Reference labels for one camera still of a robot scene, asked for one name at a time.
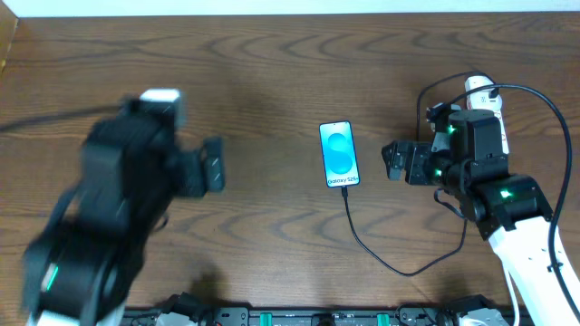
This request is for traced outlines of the blue Galaxy smartphone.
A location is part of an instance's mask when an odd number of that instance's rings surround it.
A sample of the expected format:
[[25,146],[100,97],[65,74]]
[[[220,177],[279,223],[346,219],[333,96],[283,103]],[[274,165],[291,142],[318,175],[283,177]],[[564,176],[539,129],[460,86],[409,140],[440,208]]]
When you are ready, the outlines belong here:
[[328,187],[349,187],[360,184],[359,167],[348,120],[319,125],[319,136]]

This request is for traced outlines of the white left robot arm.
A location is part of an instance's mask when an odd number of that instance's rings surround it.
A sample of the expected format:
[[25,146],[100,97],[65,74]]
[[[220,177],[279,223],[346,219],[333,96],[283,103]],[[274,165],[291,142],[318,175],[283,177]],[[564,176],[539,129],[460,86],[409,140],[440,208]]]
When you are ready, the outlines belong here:
[[31,325],[119,323],[145,244],[171,201],[225,186],[222,139],[183,151],[173,117],[162,113],[97,122],[81,162],[79,183],[24,253]]

